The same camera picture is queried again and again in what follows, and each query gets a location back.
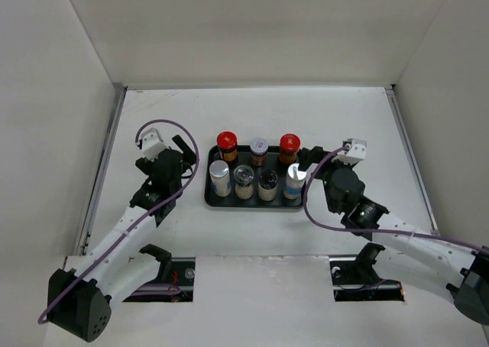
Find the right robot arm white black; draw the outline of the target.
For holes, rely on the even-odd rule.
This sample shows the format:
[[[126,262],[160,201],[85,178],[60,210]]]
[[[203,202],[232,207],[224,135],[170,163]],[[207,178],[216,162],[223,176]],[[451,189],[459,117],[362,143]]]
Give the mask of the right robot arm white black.
[[[313,224],[367,240],[355,259],[354,271],[360,281],[391,279],[411,284],[447,300],[462,315],[486,326],[488,249],[420,231],[367,198],[365,184],[354,171],[365,156],[366,144],[355,140],[344,141],[333,151],[319,146],[300,150],[299,169],[315,166],[303,191],[303,203],[308,203],[309,188],[318,179],[328,211],[341,217],[340,226],[317,220]]]

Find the red lid sauce jar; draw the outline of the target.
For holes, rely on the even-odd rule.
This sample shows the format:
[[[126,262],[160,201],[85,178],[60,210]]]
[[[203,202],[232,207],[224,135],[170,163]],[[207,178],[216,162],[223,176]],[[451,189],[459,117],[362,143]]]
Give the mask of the red lid sauce jar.
[[[233,132],[223,131],[219,133],[216,138],[216,144],[222,160],[227,163],[231,163],[236,160],[238,156],[238,139]]]

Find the red lid chili jar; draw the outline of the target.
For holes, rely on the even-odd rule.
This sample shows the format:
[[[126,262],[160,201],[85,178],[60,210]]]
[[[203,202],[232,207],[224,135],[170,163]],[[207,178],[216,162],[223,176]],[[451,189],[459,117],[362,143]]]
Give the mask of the red lid chili jar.
[[[300,138],[292,133],[283,135],[280,139],[279,161],[282,164],[293,164],[301,145]]]

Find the silver lid salt canister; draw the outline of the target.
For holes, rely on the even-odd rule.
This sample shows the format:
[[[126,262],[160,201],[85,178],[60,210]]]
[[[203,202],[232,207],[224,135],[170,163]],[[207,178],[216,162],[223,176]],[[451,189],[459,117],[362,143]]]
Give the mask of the silver lid salt canister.
[[[226,197],[231,193],[230,169],[225,161],[213,161],[209,165],[209,177],[217,196]]]
[[[287,168],[283,194],[287,199],[297,199],[301,196],[307,172],[299,169],[299,163],[291,164]]]

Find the white lid sauce jar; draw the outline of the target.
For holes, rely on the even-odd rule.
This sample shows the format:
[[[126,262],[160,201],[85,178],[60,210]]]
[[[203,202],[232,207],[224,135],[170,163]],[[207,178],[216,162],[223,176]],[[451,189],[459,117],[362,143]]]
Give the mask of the white lid sauce jar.
[[[254,138],[250,143],[251,164],[262,167],[267,161],[269,145],[264,138]]]

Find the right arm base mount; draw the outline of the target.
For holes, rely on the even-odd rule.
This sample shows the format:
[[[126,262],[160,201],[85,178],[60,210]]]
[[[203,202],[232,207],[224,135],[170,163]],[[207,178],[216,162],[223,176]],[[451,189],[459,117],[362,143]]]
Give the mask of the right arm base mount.
[[[404,301],[402,284],[380,278],[373,269],[375,257],[383,250],[381,245],[367,243],[357,255],[329,258],[336,302]]]

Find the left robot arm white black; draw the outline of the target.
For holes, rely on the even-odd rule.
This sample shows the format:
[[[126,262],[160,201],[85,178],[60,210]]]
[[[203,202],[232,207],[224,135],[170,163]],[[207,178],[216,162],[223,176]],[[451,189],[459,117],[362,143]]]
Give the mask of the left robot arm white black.
[[[171,276],[172,255],[152,245],[150,236],[176,207],[199,166],[195,141],[159,132],[139,135],[142,156],[137,168],[146,176],[112,230],[77,267],[50,276],[47,307],[39,323],[52,323],[84,342],[95,341],[108,325],[115,306],[148,283],[161,285]]]

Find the clear lid spice jar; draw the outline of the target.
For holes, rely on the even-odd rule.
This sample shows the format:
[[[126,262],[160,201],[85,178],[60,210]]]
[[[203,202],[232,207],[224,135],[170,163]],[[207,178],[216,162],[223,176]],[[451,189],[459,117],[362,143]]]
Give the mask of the clear lid spice jar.
[[[235,180],[235,194],[239,199],[247,200],[254,192],[254,170],[245,164],[239,165],[233,171]]]

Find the black cap seasoning bottle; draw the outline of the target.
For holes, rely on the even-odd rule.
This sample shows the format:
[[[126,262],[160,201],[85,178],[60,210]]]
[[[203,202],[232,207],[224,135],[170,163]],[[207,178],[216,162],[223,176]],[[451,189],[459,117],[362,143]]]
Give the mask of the black cap seasoning bottle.
[[[277,195],[278,176],[274,170],[265,170],[259,177],[258,195],[265,202],[272,201]]]

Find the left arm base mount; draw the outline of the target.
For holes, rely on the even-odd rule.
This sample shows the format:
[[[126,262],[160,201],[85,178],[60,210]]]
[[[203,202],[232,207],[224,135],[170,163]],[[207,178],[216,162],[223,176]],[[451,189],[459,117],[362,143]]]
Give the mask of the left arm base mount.
[[[125,299],[126,303],[190,303],[193,302],[196,279],[195,258],[174,258],[156,245],[141,249],[160,262],[157,276]]]

